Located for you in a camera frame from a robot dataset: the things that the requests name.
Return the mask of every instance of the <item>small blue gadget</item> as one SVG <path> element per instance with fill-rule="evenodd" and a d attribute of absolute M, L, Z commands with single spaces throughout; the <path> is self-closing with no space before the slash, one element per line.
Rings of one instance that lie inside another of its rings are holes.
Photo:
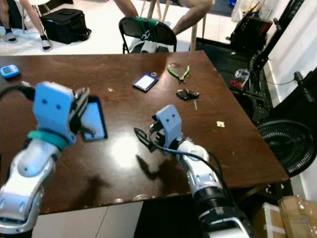
<path fill-rule="evenodd" d="M 145 73 L 141 78 L 133 83 L 133 86 L 144 92 L 148 92 L 159 80 L 155 75 L 156 73 Z"/>
<path fill-rule="evenodd" d="M 0 72 L 3 78 L 13 78 L 20 74 L 18 67 L 14 64 L 10 64 L 0 68 Z"/>

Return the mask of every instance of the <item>cardboard box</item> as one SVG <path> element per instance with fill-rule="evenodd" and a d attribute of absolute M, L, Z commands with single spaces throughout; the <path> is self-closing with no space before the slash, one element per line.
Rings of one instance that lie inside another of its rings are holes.
<path fill-rule="evenodd" d="M 256 238 L 287 238 L 278 206 L 264 203 L 252 223 Z"/>
<path fill-rule="evenodd" d="M 279 207 L 289 238 L 317 238 L 317 203 L 298 196 L 280 200 Z"/>

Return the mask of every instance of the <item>dark brown table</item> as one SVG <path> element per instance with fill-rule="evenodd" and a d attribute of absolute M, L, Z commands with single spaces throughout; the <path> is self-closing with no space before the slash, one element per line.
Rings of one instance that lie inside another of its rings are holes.
<path fill-rule="evenodd" d="M 167 72 L 173 62 L 179 64 L 179 73 L 191 66 L 186 85 L 179 85 Z M 21 80 L 90 87 L 100 97 L 106 119 L 108 139 L 84 143 L 78 135 L 76 144 L 63 153 L 45 194 L 44 214 L 188 194 L 180 164 L 160 151 L 151 154 L 133 131 L 134 127 L 148 131 L 151 115 L 168 104 L 178 109 L 183 132 L 218 156 L 230 188 L 288 179 L 204 52 L 0 57 L 0 65 L 11 63 L 22 73 L 10 82 L 1 79 L 1 88 Z M 132 87 L 145 72 L 159 76 L 148 93 Z M 198 111 L 193 101 L 175 96 L 184 87 L 200 92 Z M 32 103 L 18 93 L 4 97 L 0 109 L 3 182 L 36 121 Z M 218 120 L 225 122 L 225 128 L 216 126 Z"/>

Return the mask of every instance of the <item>person's leg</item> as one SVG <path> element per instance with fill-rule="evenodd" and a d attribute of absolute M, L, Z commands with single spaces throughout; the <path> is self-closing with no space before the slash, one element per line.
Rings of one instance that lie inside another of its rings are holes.
<path fill-rule="evenodd" d="M 210 10 L 214 0 L 179 0 L 181 6 L 190 8 L 176 23 L 173 31 L 175 35 L 187 30 L 202 19 Z"/>
<path fill-rule="evenodd" d="M 27 11 L 33 25 L 40 33 L 42 50 L 43 51 L 50 51 L 52 49 L 52 44 L 48 40 L 47 36 L 44 33 L 44 29 L 42 27 L 41 20 L 40 20 L 38 14 L 36 13 L 36 11 L 32 7 L 32 5 L 30 4 L 29 0 L 20 0 L 20 3 L 24 7 L 24 9 Z"/>
<path fill-rule="evenodd" d="M 126 17 L 138 16 L 138 12 L 131 0 L 114 0 L 114 2 Z"/>
<path fill-rule="evenodd" d="M 5 28 L 4 39 L 10 43 L 17 42 L 9 24 L 9 6 L 6 0 L 0 0 L 0 20 Z"/>

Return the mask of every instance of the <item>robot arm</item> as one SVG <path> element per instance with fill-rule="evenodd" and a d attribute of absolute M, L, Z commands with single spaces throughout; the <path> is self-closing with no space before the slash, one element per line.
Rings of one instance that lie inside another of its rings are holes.
<path fill-rule="evenodd" d="M 156 122 L 151 126 L 149 139 L 140 129 L 135 128 L 135 133 L 151 152 L 158 148 L 175 154 L 183 165 L 205 236 L 253 237 L 246 215 L 235 206 L 221 175 L 208 164 L 208 152 L 191 140 L 184 139 L 176 108 L 168 105 L 153 118 Z M 152 140 L 154 133 L 158 143 Z"/>
<path fill-rule="evenodd" d="M 28 92 L 27 98 L 34 100 L 38 126 L 29 133 L 28 146 L 13 159 L 9 178 L 0 190 L 0 234 L 24 237 L 32 235 L 45 185 L 54 174 L 62 151 L 75 143 L 79 130 L 93 136 L 98 125 L 94 127 L 94 121 L 84 116 L 89 88 L 73 92 L 50 82 L 39 83 L 36 88 L 28 84 L 16 88 Z M 103 118 L 101 111 L 95 113 Z"/>

